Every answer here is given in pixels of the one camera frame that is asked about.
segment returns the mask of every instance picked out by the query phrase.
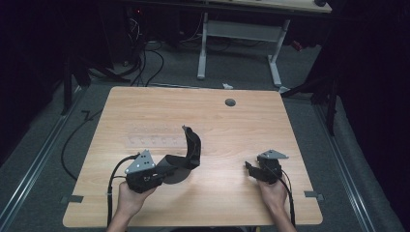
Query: hand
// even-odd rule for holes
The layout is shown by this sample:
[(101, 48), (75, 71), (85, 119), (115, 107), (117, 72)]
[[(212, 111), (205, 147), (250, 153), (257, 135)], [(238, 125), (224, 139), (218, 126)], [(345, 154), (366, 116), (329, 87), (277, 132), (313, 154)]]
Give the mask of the hand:
[(272, 210), (284, 209), (287, 191), (281, 181), (276, 181), (275, 183), (269, 185), (267, 182), (257, 180), (257, 184), (262, 192), (263, 202), (265, 202), (269, 208), (272, 208)]
[(127, 182), (120, 184), (120, 193), (118, 196), (118, 206), (116, 213), (121, 213), (124, 216), (132, 218), (142, 208), (145, 199), (151, 195), (156, 189), (151, 188), (142, 193), (131, 190)]
[(138, 193), (131, 190), (127, 182), (121, 183), (119, 189), (117, 210), (107, 228), (109, 232), (124, 232), (132, 217), (141, 210), (145, 199), (156, 190), (156, 188), (151, 188), (142, 193)]
[(296, 231), (287, 215), (284, 204), (286, 202), (287, 190), (281, 181), (269, 185), (266, 182), (257, 181), (262, 193), (263, 202), (269, 209), (269, 213), (274, 220), (279, 232)]

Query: black wire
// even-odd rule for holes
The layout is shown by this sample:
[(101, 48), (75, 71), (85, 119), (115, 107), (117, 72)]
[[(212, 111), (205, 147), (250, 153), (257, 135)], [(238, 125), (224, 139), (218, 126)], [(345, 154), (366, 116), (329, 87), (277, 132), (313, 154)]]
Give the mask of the black wire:
[(77, 181), (77, 177), (74, 176), (74, 174), (67, 168), (65, 162), (64, 162), (64, 155), (66, 152), (66, 148), (67, 145), (69, 144), (70, 140), (73, 138), (73, 136), (75, 135), (75, 133), (80, 130), (82, 128), (82, 126), (84, 126), (87, 122), (91, 121), (94, 119), (94, 117), (96, 117), (97, 115), (99, 115), (101, 112), (103, 112), (103, 110), (99, 110), (97, 113), (93, 114), (90, 118), (88, 118), (87, 120), (85, 120), (84, 122), (82, 122), (69, 136), (69, 138), (66, 140), (66, 142), (64, 143), (63, 146), (63, 150), (61, 150), (61, 155), (60, 155), (60, 160), (61, 160), (61, 164), (63, 165), (64, 170), (67, 172), (67, 174), (69, 174), (70, 177), (73, 178), (73, 180)]
[(146, 63), (147, 63), (147, 56), (146, 56), (146, 54), (145, 54), (145, 49), (142, 50), (142, 54), (143, 54), (143, 57), (144, 57), (144, 64), (142, 65), (142, 69), (140, 68), (139, 74), (135, 77), (135, 79), (132, 81), (132, 83), (130, 84), (130, 86), (133, 86), (133, 84), (134, 84), (136, 81), (138, 81), (138, 82), (136, 82), (136, 86), (138, 86), (139, 79), (141, 79), (141, 81), (142, 81), (142, 72), (144, 72), (144, 70), (145, 70), (145, 65), (146, 65)]
[(148, 84), (151, 82), (151, 80), (152, 79), (154, 79), (154, 77), (158, 74), (158, 73), (160, 73), (160, 71), (162, 70), (162, 67), (163, 67), (163, 57), (158, 53), (158, 52), (156, 52), (155, 50), (151, 50), (151, 52), (154, 52), (154, 53), (156, 53), (157, 55), (159, 55), (160, 57), (161, 57), (161, 60), (162, 60), (162, 62), (161, 62), (161, 66), (160, 66), (160, 69), (153, 75), (153, 76), (151, 76), (148, 80), (147, 80), (147, 83), (145, 83), (145, 87), (148, 87)]
[(120, 162), (117, 163), (117, 165), (115, 166), (114, 170), (111, 173), (111, 177), (109, 178), (109, 182), (108, 182), (108, 189), (106, 191), (106, 198), (107, 198), (107, 204), (108, 204), (108, 216), (106, 220), (107, 227), (109, 223), (111, 223), (111, 218), (112, 218), (112, 181), (114, 180), (114, 178), (118, 177), (118, 176), (115, 176), (115, 173), (117, 172), (120, 165), (123, 164), (125, 161), (135, 160), (138, 156), (139, 156), (139, 153), (138, 155), (129, 156), (127, 158), (122, 159)]

